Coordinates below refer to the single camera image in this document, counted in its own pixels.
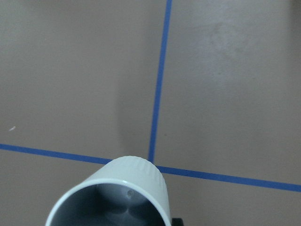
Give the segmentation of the white mug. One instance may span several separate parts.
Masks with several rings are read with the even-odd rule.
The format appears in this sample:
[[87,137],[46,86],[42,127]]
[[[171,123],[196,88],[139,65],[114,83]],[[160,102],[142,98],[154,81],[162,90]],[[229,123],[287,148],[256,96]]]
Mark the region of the white mug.
[[146,159],[114,159],[68,190],[47,226],[170,226],[166,182]]

